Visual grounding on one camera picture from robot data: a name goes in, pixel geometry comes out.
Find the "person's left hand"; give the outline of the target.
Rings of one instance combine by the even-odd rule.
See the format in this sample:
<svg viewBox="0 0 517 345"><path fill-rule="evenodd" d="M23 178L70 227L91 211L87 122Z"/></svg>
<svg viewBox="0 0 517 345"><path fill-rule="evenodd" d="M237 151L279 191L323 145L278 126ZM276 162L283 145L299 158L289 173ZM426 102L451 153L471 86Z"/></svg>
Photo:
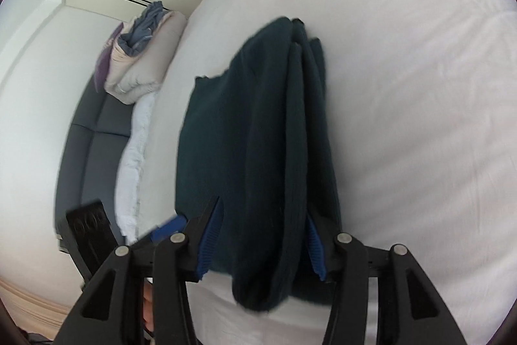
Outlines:
<svg viewBox="0 0 517 345"><path fill-rule="evenodd" d="M154 331L153 285L148 280L144 281L143 320L144 320L145 328L149 332L153 332Z"/></svg>

